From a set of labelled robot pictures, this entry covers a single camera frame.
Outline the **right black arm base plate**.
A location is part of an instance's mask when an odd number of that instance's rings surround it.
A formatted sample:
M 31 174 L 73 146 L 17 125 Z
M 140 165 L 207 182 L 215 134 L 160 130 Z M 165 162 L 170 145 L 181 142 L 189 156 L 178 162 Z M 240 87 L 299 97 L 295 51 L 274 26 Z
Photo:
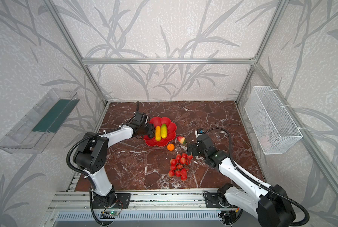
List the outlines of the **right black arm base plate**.
M 221 198 L 218 193 L 208 191 L 203 192 L 206 208 L 219 208 L 219 209 L 238 209 L 237 206 L 231 205 Z

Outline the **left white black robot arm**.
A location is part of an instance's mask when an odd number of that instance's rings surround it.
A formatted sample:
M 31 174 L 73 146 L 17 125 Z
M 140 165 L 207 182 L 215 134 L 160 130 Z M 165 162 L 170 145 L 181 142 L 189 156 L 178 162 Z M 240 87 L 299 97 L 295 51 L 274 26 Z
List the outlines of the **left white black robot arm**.
M 96 195 L 106 197 L 114 191 L 104 168 L 108 148 L 131 138 L 148 136 L 151 139 L 155 135 L 154 131 L 149 116 L 137 111 L 128 122 L 109 132 L 86 133 L 68 151 L 67 166 L 85 176 Z

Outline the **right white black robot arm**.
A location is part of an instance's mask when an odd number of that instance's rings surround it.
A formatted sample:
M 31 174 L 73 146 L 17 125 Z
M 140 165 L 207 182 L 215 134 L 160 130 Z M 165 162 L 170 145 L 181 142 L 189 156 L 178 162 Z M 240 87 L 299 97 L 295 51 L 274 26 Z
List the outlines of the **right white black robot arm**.
M 251 214 L 262 227 L 300 227 L 310 221 L 306 208 L 289 198 L 285 189 L 253 176 L 234 161 L 230 152 L 218 150 L 202 129 L 195 134 L 196 142 L 187 145 L 187 152 L 203 157 L 209 167 L 236 184 L 224 188 L 227 205 L 237 206 Z

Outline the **red flower-shaped fruit bowl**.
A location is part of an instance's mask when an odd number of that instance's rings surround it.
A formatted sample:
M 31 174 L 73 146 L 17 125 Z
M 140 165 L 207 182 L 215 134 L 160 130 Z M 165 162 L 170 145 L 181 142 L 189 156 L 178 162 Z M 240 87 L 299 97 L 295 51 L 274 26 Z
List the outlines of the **red flower-shaped fruit bowl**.
M 176 138 L 177 126 L 168 117 L 154 117 L 150 122 L 154 126 L 154 137 L 144 136 L 146 145 L 165 147 Z

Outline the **yellow orange fake mango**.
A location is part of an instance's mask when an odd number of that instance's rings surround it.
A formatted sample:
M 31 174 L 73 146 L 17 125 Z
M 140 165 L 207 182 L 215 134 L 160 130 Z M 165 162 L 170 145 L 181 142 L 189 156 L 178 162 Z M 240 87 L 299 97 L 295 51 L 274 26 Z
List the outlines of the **yellow orange fake mango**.
M 160 142 L 162 140 L 162 137 L 161 137 L 161 127 L 160 126 L 156 126 L 155 127 L 155 140 L 157 142 Z

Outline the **small fake orange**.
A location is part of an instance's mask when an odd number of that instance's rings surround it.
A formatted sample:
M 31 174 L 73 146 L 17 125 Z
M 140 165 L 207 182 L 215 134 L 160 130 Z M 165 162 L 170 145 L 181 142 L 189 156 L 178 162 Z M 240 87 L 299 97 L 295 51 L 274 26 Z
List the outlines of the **small fake orange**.
M 167 150 L 173 151 L 174 149 L 175 149 L 175 145 L 174 144 L 170 143 L 170 144 L 167 145 Z

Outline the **red fake cherry tomato bunch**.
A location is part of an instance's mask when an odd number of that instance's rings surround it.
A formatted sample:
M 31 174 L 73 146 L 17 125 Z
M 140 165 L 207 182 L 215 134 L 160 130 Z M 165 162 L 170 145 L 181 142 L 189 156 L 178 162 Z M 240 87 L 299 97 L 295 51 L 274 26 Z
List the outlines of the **red fake cherry tomato bunch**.
M 168 172 L 168 176 L 176 176 L 182 181 L 186 181 L 192 159 L 193 156 L 188 155 L 187 153 L 177 154 L 174 159 L 170 160 L 170 170 Z

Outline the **red fake peach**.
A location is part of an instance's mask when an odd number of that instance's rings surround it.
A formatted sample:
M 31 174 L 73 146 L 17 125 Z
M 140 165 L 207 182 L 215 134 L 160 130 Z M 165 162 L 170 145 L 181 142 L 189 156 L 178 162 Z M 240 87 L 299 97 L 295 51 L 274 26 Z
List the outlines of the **red fake peach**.
M 180 144 L 186 144 L 186 138 L 183 136 L 178 136 L 177 140 L 179 141 Z

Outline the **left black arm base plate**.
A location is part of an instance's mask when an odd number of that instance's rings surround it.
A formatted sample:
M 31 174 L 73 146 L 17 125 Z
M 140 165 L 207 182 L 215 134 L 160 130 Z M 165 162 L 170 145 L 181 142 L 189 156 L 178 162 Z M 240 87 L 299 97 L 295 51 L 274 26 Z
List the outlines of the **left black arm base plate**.
M 131 199 L 130 193 L 111 193 L 107 196 L 100 196 L 93 193 L 91 207 L 93 209 L 114 208 L 128 209 Z

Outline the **yellow green fake fruit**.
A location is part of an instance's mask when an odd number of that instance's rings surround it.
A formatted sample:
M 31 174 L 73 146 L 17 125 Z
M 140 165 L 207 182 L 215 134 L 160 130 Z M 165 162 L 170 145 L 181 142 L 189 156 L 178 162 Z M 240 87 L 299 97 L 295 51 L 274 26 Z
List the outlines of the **yellow green fake fruit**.
M 161 125 L 161 137 L 162 139 L 166 139 L 168 137 L 168 128 L 166 124 Z

